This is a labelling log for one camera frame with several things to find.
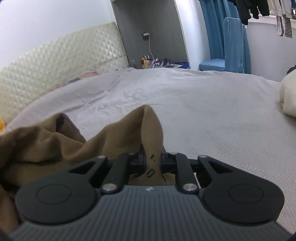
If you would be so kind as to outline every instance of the cream tufted headboard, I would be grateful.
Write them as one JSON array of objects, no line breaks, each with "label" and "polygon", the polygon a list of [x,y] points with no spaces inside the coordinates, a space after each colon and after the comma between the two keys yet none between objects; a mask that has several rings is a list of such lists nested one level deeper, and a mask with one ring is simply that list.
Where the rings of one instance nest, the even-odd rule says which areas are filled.
[{"label": "cream tufted headboard", "polygon": [[0,70],[0,119],[7,124],[32,101],[90,68],[101,74],[126,67],[128,60],[115,23],[51,41]]}]

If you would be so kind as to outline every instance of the blue chair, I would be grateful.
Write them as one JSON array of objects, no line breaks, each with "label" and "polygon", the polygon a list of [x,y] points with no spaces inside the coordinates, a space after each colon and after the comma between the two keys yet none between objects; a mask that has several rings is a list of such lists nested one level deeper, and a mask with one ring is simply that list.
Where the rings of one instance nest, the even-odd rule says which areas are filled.
[{"label": "blue chair", "polygon": [[200,64],[200,70],[245,73],[244,68],[244,29],[238,18],[225,18],[223,21],[224,59],[211,59]]}]

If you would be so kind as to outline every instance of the brown garment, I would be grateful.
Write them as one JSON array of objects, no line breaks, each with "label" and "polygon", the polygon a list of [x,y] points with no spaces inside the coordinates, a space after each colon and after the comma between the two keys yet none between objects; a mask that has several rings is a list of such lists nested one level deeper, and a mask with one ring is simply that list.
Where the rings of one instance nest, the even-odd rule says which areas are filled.
[{"label": "brown garment", "polygon": [[137,152],[141,143],[147,155],[147,172],[151,174],[153,169],[155,173],[150,178],[146,174],[130,177],[129,183],[175,183],[174,175],[161,176],[163,131],[153,109],[147,105],[106,126],[89,141],[65,114],[0,136],[0,228],[10,232],[18,227],[17,212],[10,197],[25,183],[98,155],[114,159],[121,153]]}]

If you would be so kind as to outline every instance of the chair seat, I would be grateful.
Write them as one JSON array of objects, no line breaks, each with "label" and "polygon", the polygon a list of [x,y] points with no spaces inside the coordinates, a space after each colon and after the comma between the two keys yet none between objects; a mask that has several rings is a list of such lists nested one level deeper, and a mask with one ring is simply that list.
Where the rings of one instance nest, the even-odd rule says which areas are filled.
[{"label": "chair seat", "polygon": [[215,71],[225,71],[225,60],[220,58],[211,59],[200,63],[200,70],[215,70]]}]

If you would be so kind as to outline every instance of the orange object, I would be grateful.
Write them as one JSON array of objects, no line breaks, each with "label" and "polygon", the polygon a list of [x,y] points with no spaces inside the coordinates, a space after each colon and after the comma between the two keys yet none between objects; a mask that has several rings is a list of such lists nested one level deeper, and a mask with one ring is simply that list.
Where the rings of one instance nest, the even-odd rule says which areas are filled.
[{"label": "orange object", "polygon": [[5,124],[3,120],[0,120],[0,132],[2,132],[5,129]]}]

